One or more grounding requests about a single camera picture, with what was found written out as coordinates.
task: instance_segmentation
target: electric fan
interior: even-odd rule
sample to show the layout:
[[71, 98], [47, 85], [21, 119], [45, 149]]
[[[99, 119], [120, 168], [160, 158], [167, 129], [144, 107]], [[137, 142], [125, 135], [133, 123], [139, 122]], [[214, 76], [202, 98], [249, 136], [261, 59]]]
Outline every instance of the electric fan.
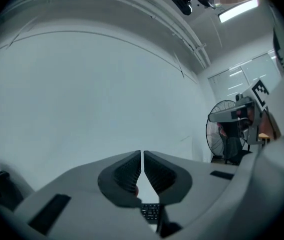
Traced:
[[[235, 102], [232, 100], [223, 100], [219, 103], [217, 103], [211, 113], [230, 109], [235, 106]], [[207, 144], [211, 150], [211, 152], [215, 156], [224, 156], [224, 141], [223, 136], [221, 136], [219, 132], [219, 127], [217, 126], [216, 122], [210, 122], [207, 120], [206, 123], [206, 140]]]

